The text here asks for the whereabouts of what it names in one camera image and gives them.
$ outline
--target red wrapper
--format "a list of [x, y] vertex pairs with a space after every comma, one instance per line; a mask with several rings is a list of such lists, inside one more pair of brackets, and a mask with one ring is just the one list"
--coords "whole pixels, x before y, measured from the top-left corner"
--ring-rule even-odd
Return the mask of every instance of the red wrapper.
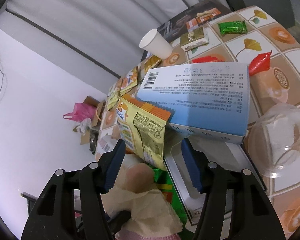
[[192, 63], [205, 63], [205, 62], [222, 62], [223, 60], [217, 58], [217, 57], [199, 57], [192, 60]]
[[270, 69], [270, 55], [272, 50], [267, 53], [261, 53], [256, 56], [249, 65], [249, 75], [253, 76], [259, 72]]

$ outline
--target pink plastic bag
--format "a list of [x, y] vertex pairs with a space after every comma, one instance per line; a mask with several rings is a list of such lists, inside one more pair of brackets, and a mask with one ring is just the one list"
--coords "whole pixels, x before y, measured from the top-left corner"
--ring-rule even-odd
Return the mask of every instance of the pink plastic bag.
[[93, 120], [94, 114], [96, 112], [96, 107], [85, 104], [85, 103], [75, 103], [72, 113], [65, 114], [64, 119], [82, 122], [84, 119], [90, 118]]

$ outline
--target green package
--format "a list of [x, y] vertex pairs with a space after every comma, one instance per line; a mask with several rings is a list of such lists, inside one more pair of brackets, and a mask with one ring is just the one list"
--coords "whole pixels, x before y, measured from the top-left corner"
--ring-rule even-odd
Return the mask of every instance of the green package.
[[221, 35], [225, 34], [243, 34], [247, 33], [247, 27], [244, 21], [234, 21], [218, 23]]
[[178, 197], [176, 189], [172, 183], [169, 173], [160, 169], [153, 170], [155, 184], [165, 196], [166, 200], [171, 204], [172, 208], [180, 218], [181, 223], [185, 225], [187, 223], [188, 218], [183, 208], [183, 205]]

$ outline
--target white paper cup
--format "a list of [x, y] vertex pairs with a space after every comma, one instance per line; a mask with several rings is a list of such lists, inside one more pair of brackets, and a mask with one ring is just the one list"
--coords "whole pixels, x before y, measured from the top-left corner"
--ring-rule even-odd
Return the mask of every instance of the white paper cup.
[[172, 53], [172, 46], [158, 33], [157, 29], [150, 30], [142, 38], [139, 48], [149, 51], [160, 59], [166, 59]]

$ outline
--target patterned tablecloth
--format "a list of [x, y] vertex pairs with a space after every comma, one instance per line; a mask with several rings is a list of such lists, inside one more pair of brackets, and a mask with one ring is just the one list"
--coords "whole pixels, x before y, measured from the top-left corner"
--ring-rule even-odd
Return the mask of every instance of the patterned tablecloth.
[[[246, 22], [247, 34], [220, 34], [217, 23], [237, 20]], [[193, 59], [204, 56], [217, 57], [221, 61], [249, 63], [259, 53], [272, 50], [268, 73], [276, 71], [279, 75], [268, 78], [271, 75], [261, 72], [250, 78], [248, 128], [279, 102], [292, 104], [300, 109], [300, 45], [275, 19], [258, 7], [249, 7], [203, 23], [203, 26], [209, 36], [208, 45], [184, 52], [180, 47], [180, 38], [177, 38], [171, 42], [173, 53], [160, 66], [192, 63]], [[138, 65], [141, 71], [144, 62]], [[278, 93], [269, 93], [267, 86]], [[129, 94], [135, 97], [139, 87], [140, 84]], [[120, 137], [115, 107], [111, 111], [105, 111], [102, 116], [99, 138], [106, 134]], [[263, 179], [268, 188], [267, 194], [288, 237], [300, 225], [300, 156], [284, 170], [283, 176]]]

